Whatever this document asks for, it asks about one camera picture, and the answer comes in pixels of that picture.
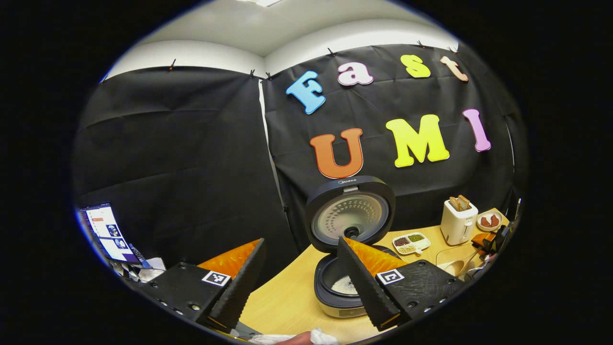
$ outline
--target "computer screen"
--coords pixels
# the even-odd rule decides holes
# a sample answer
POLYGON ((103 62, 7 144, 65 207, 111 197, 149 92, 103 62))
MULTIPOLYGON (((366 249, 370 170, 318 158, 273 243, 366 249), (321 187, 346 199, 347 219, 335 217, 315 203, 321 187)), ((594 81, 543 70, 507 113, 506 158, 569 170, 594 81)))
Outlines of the computer screen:
POLYGON ((85 232, 91 235, 105 257, 119 262, 140 265, 139 259, 124 238, 110 203, 88 206, 77 210, 77 217, 85 232))

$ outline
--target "wooden table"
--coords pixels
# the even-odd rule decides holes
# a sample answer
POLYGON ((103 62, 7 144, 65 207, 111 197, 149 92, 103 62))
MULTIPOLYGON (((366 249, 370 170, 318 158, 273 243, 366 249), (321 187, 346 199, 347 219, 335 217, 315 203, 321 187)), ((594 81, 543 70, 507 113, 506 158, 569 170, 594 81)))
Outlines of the wooden table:
MULTIPOLYGON (((501 223, 507 225, 509 220, 503 216, 501 223)), ((424 234, 432 244, 424 249, 420 256, 417 254, 399 255, 407 263, 424 259, 440 265, 463 259, 475 252, 470 241, 458 246, 447 244, 439 226, 388 232, 376 244, 394 248, 392 244, 394 238, 415 231, 424 234)), ((470 238, 479 233, 484 232, 475 226, 470 238)), ((251 293, 240 322, 262 334, 294 335, 321 328, 324 333, 336 337, 341 345, 382 333, 377 331, 367 315, 337 319, 324 314, 321 310, 319 301, 315 297, 313 284, 315 266, 326 255, 326 253, 317 251, 313 246, 309 246, 273 279, 251 293)), ((473 261, 477 266, 482 262, 478 256, 475 256, 473 261)))

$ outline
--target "toaster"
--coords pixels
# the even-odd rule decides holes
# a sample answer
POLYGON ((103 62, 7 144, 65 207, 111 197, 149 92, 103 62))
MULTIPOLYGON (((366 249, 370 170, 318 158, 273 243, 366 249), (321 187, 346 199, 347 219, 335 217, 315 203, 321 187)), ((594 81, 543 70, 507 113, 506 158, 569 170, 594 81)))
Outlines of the toaster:
POLYGON ((473 233, 473 227, 476 225, 479 210, 472 203, 468 203, 469 209, 461 212, 456 211, 449 200, 446 200, 443 204, 441 232, 445 241, 450 246, 468 241, 473 233))

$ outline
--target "white wall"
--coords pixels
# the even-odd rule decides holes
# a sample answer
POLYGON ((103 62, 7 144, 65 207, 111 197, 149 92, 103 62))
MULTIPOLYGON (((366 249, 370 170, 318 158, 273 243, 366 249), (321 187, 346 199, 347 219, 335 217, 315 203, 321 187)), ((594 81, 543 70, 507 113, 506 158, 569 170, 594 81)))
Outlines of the white wall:
POLYGON ((458 40, 443 31, 401 20, 351 21, 315 31, 294 40, 265 57, 266 71, 275 74, 293 65, 329 54, 369 45, 422 44, 457 49, 458 40))
POLYGON ((136 46, 127 51, 111 68, 107 78, 140 68, 170 66, 203 66, 227 69, 266 78, 306 60, 333 52, 368 45, 422 44, 430 47, 457 49, 458 40, 443 31, 418 23, 372 19, 331 26, 302 36, 276 49, 266 57, 202 41, 173 40, 136 46))
POLYGON ((173 40, 138 45, 128 50, 111 68, 107 79, 135 69, 170 66, 174 59, 177 59, 175 66, 212 67, 247 74, 255 69, 254 75, 266 76, 261 56, 223 44, 173 40))

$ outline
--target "inner lid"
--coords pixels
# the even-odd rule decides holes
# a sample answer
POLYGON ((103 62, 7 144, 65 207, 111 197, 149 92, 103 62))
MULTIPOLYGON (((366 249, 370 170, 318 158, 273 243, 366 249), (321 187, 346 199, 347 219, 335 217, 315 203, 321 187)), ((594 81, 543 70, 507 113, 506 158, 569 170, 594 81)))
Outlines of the inner lid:
POLYGON ((354 190, 320 207, 311 229, 318 240, 333 246, 342 236, 365 242, 383 227, 388 215, 389 205, 382 196, 354 190))

